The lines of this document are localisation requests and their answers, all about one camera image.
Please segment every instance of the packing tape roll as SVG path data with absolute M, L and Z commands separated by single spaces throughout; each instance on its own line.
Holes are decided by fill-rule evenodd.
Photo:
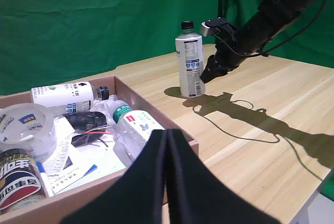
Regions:
M 25 149 L 35 161 L 44 162 L 56 149 L 54 116 L 50 109 L 33 103 L 0 110 L 0 151 Z

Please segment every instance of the white bottle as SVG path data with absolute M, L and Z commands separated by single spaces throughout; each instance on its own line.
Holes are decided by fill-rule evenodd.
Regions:
M 200 79 L 204 70 L 202 36 L 193 32 L 192 21 L 182 22 L 181 29 L 183 33 L 175 39 L 181 94 L 194 98 L 205 93 L 205 85 Z
M 89 82 L 76 82 L 30 90 L 31 101 L 50 108 L 54 115 L 88 111 L 95 101 L 109 98 L 108 87 L 94 88 Z
M 108 112 L 117 124 L 125 149 L 136 159 L 154 129 L 164 129 L 148 112 L 133 110 L 125 101 L 108 105 Z

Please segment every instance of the green screen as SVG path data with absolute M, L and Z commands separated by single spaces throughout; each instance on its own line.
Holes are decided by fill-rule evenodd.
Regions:
M 0 0 L 0 95 L 173 52 L 181 21 L 193 20 L 199 31 L 200 23 L 216 17 L 220 7 L 219 13 L 241 26 L 261 1 Z M 311 28 L 272 54 L 334 67 L 331 1 Z M 271 45 L 308 23 L 320 2 Z

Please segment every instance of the small bottle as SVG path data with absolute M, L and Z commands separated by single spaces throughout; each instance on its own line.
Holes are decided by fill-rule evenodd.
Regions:
M 148 112 L 133 110 L 125 101 L 108 105 L 108 113 L 117 124 L 125 149 L 136 159 L 154 129 L 164 129 Z
M 181 29 L 182 34 L 175 39 L 181 94 L 194 98 L 205 93 L 200 79 L 204 70 L 202 36 L 194 32 L 192 21 L 182 22 Z
M 97 101 L 109 98 L 108 87 L 93 87 L 89 82 L 76 82 L 30 90 L 31 101 L 50 108 L 52 113 L 62 115 L 88 111 Z

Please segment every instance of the red wire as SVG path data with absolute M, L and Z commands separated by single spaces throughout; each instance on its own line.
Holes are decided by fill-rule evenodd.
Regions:
M 85 132 L 83 134 L 110 134 L 110 135 L 114 135 L 113 133 L 110 133 L 110 132 L 102 132 L 102 131 L 92 131 L 92 132 Z

